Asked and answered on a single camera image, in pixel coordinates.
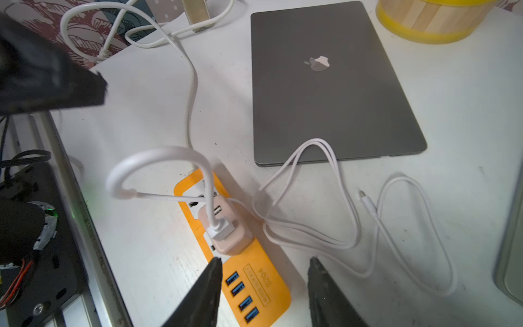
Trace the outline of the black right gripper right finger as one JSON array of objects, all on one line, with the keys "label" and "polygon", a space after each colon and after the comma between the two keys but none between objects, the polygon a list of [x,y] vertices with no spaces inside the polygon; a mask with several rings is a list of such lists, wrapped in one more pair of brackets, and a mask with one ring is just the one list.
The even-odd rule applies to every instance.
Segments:
[{"label": "black right gripper right finger", "polygon": [[368,326],[317,257],[308,270],[312,326]]}]

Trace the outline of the pink charger adapter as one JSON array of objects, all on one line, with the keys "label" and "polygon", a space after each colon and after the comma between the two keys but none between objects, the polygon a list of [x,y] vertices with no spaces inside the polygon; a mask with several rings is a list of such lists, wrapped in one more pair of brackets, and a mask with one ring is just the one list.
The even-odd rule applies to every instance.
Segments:
[{"label": "pink charger adapter", "polygon": [[221,255],[235,256],[248,247],[254,235],[236,207],[224,196],[213,198],[213,213],[219,229],[211,226],[207,205],[198,211],[198,220],[206,230],[212,246]]}]

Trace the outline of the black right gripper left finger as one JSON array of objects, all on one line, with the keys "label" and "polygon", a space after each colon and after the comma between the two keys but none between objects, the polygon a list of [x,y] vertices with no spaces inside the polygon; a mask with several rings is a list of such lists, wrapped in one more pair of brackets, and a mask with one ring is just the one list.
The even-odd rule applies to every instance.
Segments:
[{"label": "black right gripper left finger", "polygon": [[213,258],[163,326],[216,326],[222,281],[222,260]]}]

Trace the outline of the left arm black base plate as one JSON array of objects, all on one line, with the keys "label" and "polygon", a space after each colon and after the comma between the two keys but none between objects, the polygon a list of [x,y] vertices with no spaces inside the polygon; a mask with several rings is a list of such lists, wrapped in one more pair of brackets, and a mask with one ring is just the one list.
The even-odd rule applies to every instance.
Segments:
[{"label": "left arm black base plate", "polygon": [[1,184],[1,305],[8,326],[43,326],[87,278],[53,169],[34,163]]}]

